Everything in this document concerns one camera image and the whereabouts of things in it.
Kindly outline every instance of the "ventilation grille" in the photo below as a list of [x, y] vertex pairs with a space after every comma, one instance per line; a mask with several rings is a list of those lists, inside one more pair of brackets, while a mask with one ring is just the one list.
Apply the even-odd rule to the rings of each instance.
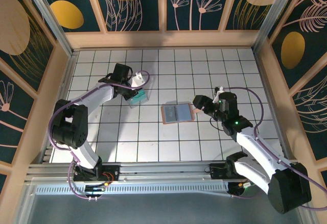
[[[75, 188], [77, 192], [84, 191], [84, 185]], [[227, 191], [227, 182], [215, 183], [164, 183], [164, 184], [112, 184], [104, 194], [119, 193], [181, 193], [197, 191]], [[36, 194], [72, 194], [68, 185], [46, 185], [38, 186]]]

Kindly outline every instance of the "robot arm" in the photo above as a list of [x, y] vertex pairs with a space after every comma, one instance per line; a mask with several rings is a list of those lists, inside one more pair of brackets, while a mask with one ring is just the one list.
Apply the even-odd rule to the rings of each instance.
[[55, 112], [59, 109], [62, 111], [55, 117], [51, 125], [52, 137], [57, 143], [65, 144], [70, 148], [79, 170], [90, 179], [100, 178], [103, 170], [101, 158], [92, 150], [87, 141], [87, 118], [98, 106], [118, 95], [122, 95], [127, 101], [137, 97], [139, 103], [142, 102], [138, 97], [140, 91], [138, 87], [146, 82], [141, 73], [136, 73], [136, 76], [132, 78], [132, 85], [130, 85], [128, 81], [132, 75], [128, 77], [129, 71], [133, 73], [130, 67], [117, 63], [113, 73], [100, 79], [88, 92], [74, 98], [74, 101], [78, 102], [63, 110], [63, 106], [70, 101], [61, 99], [56, 103]]
[[309, 181], [280, 162], [308, 175], [306, 168], [300, 163], [292, 164], [278, 155], [260, 135], [255, 133], [256, 128], [239, 115], [235, 94], [223, 92], [222, 88], [216, 88], [216, 92], [214, 100], [203, 95], [195, 96], [194, 106], [215, 121], [221, 121], [224, 132], [249, 154], [238, 152], [228, 156], [225, 163], [227, 174], [242, 175], [254, 182], [268, 195], [270, 203], [279, 213], [286, 213], [309, 202], [311, 200]]

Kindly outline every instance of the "dark green wallpaper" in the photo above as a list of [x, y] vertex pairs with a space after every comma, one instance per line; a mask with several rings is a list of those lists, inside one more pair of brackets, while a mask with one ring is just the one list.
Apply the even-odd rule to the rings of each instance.
[[167, 0], [167, 30], [217, 30], [225, 2], [193, 0], [191, 9], [191, 0]]
[[1, 0], [0, 5], [6, 11], [1, 13], [6, 44], [0, 46], [0, 58], [38, 90], [53, 46], [22, 0]]
[[4, 187], [6, 178], [7, 178], [6, 175], [0, 174], [0, 194], [2, 192], [2, 188]]
[[0, 71], [0, 161], [12, 162], [33, 102]]
[[226, 25], [226, 30], [258, 30], [260, 29], [273, 2], [261, 5], [266, 0], [253, 0], [256, 5], [247, 0], [234, 0], [232, 10]]
[[326, 52], [327, 0], [299, 0], [272, 47], [291, 88]]
[[327, 157], [327, 66], [293, 96], [316, 160]]
[[321, 172], [323, 181], [325, 182], [325, 186], [327, 187], [327, 170]]
[[[62, 28], [65, 32], [99, 32], [99, 26], [94, 15], [91, 3], [89, 0], [48, 0], [50, 7], [52, 7], [53, 2], [57, 2], [57, 12], [60, 13], [65, 18], [65, 22], [68, 22], [68, 25], [63, 26]], [[72, 11], [72, 4], [75, 6], [74, 9], [78, 9], [82, 15], [82, 20], [79, 24], [72, 22], [72, 17], [69, 12]]]
[[158, 0], [98, 0], [108, 31], [158, 31]]

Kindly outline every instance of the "white grid floor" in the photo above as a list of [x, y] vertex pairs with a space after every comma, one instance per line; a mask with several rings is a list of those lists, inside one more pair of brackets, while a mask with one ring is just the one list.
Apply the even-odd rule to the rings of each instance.
[[[200, 94], [213, 97], [216, 86], [248, 87], [259, 95], [265, 108], [260, 134], [283, 154], [251, 49], [82, 51], [68, 100], [92, 88], [116, 63], [151, 74], [145, 87], [149, 101], [131, 109], [118, 96], [89, 116], [87, 140], [103, 162], [224, 160], [240, 151], [237, 143], [211, 127], [210, 117], [203, 113], [192, 122], [162, 124], [161, 105], [192, 102]], [[233, 92], [240, 114], [256, 124], [261, 116], [258, 100], [244, 90]], [[71, 160], [67, 152], [54, 150], [50, 162]]]

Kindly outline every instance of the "black grid line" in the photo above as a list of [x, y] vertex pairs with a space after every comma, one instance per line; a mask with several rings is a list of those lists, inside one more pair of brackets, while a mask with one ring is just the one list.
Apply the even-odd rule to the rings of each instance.
[[[159, 50], [157, 50], [157, 53], [158, 53], [158, 74], [159, 74]], [[159, 122], [159, 116], [160, 116], [160, 105], [159, 105], [159, 76], [158, 76], [158, 89], [157, 89], [157, 92], [158, 92], [158, 122]], [[158, 162], [160, 160], [160, 153], [159, 153], [159, 150], [160, 150], [160, 147], [159, 147], [159, 139], [160, 139], [160, 127], [159, 127], [159, 123], [158, 123]]]
[[[177, 76], [176, 76], [176, 57], [175, 57], [175, 50], [174, 50], [174, 66], [175, 66], [175, 87], [176, 87], [176, 103], [178, 104], [178, 94], [177, 94]], [[179, 151], [179, 161], [180, 158], [180, 138], [179, 138], [179, 123], [177, 123], [177, 131], [178, 131], [178, 151]]]
[[[126, 58], [127, 58], [127, 51], [125, 53], [125, 63], [126, 63]], [[117, 133], [117, 148], [116, 148], [116, 156], [115, 156], [115, 159], [114, 159], [115, 162], [117, 162], [117, 154], [118, 154], [118, 142], [119, 142], [119, 135], [120, 135], [119, 129], [120, 129], [120, 124], [121, 124], [121, 116], [122, 116], [122, 103], [123, 103], [123, 100], [121, 100], [120, 112], [119, 112], [119, 123], [118, 123], [118, 133]]]
[[141, 108], [139, 107], [138, 108], [138, 127], [137, 127], [137, 147], [136, 147], [136, 161], [138, 162], [138, 143], [139, 143], [139, 116], [140, 116], [140, 113], [141, 113]]
[[[195, 83], [194, 83], [194, 76], [193, 76], [193, 65], [192, 65], [192, 53], [190, 50], [190, 56], [191, 56], [191, 69], [192, 69], [192, 80], [193, 80], [193, 94], [195, 95]], [[198, 136], [199, 136], [199, 147], [200, 147], [200, 159], [202, 161], [202, 150], [201, 150], [201, 142], [200, 142], [200, 127], [199, 127], [199, 121], [198, 119], [196, 120], [197, 126], [198, 126]]]
[[[207, 52], [206, 52], [206, 50], [205, 50], [205, 55], [206, 55], [206, 60], [207, 60], [207, 65], [208, 65], [208, 70], [209, 70], [209, 77], [210, 77], [210, 84], [211, 84], [211, 87], [212, 87], [212, 89], [211, 89], [211, 93], [212, 93], [212, 95], [213, 95], [213, 99], [214, 99], [214, 91], [213, 91], [213, 83], [212, 83], [212, 81], [211, 81], [211, 74], [210, 74], [210, 67], [209, 67], [209, 60], [208, 60], [208, 54], [207, 54]], [[221, 157], [223, 157], [223, 149], [222, 149], [222, 146], [221, 146], [221, 139], [220, 139], [220, 131], [219, 130], [217, 130], [217, 134], [218, 134], [218, 139], [219, 139], [219, 145], [220, 145], [220, 152], [221, 152]]]

